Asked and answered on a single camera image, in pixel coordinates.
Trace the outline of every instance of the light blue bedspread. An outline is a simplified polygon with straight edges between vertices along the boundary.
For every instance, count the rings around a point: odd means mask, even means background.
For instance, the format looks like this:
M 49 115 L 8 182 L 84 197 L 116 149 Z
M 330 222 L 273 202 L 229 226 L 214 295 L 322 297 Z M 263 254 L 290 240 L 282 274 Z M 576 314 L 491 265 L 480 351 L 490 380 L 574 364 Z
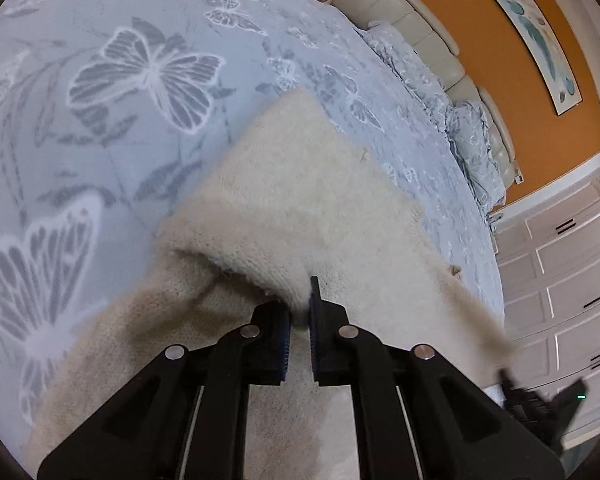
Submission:
M 488 229 L 446 139 L 313 0 L 7 0 L 0 9 L 0 437 L 18 458 L 82 320 L 148 266 L 160 219 L 302 85 L 418 200 L 494 314 Z

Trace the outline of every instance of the white leather headboard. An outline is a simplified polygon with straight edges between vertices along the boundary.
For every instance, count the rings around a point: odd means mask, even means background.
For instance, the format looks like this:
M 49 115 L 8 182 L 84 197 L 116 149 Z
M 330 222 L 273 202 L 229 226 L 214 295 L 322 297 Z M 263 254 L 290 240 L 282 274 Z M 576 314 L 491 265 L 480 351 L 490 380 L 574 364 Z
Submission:
M 359 28 L 366 29 L 373 21 L 391 23 L 442 80 L 453 103 L 483 102 L 489 120 L 492 154 L 498 161 L 500 175 L 506 187 L 515 182 L 520 175 L 516 152 L 496 103 L 484 88 L 476 88 L 465 73 L 457 58 L 458 44 L 421 0 L 330 0 L 329 3 Z

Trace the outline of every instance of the bedding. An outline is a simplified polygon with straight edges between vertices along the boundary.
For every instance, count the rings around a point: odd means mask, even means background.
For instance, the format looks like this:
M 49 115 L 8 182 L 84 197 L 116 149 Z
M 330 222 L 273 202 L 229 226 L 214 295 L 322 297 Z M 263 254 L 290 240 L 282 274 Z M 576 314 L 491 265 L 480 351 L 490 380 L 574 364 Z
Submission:
M 368 29 L 373 22 L 393 25 L 424 64 L 439 76 L 454 104 L 482 101 L 490 125 L 493 158 L 498 161 L 505 187 L 522 181 L 513 141 L 495 101 L 465 73 L 457 57 L 458 44 L 421 0 L 330 0 L 330 4 L 362 29 Z
M 0 8 L 0 438 L 30 424 L 83 322 L 149 266 L 160 220 L 302 86 L 420 203 L 503 316 L 488 229 L 429 115 L 313 0 L 7 0 Z
M 491 156 L 489 123 L 484 107 L 480 103 L 459 102 L 449 108 L 446 123 L 452 153 L 486 219 L 494 206 L 504 204 L 507 190 Z
M 358 34 L 394 72 L 407 91 L 420 101 L 439 133 L 446 136 L 446 116 L 452 104 L 440 78 L 389 23 L 371 22 L 369 30 L 359 29 Z

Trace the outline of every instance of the white cabinet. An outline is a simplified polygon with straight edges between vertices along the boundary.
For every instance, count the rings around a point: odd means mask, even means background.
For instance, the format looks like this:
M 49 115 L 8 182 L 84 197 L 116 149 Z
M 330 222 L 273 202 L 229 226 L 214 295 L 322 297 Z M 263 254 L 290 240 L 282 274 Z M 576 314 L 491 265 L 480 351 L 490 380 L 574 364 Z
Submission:
M 539 290 L 549 278 L 567 272 L 600 252 L 600 203 L 576 216 L 568 230 L 518 245 L 518 252 L 497 255 L 505 299 L 523 290 Z M 498 232 L 495 234 L 498 247 Z
M 600 361 L 600 303 L 588 316 L 576 316 L 516 341 L 512 371 L 525 387 L 541 386 Z
M 514 339 L 531 335 L 592 310 L 600 303 L 600 251 L 581 265 L 505 298 L 505 329 Z
M 494 238 L 514 377 L 548 397 L 583 377 L 589 393 L 566 441 L 600 431 L 600 170 Z

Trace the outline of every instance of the orange wall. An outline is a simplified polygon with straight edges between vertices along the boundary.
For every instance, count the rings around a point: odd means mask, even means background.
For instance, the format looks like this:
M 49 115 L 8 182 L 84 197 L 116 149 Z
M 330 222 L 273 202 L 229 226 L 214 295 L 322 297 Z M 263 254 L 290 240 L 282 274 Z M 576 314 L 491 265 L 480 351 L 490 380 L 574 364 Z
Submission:
M 460 46 L 462 64 L 493 96 L 525 178 L 511 203 L 600 151 L 600 101 L 584 55 L 554 0 L 535 0 L 569 59 L 582 102 L 558 116 L 522 38 L 495 0 L 422 0 Z

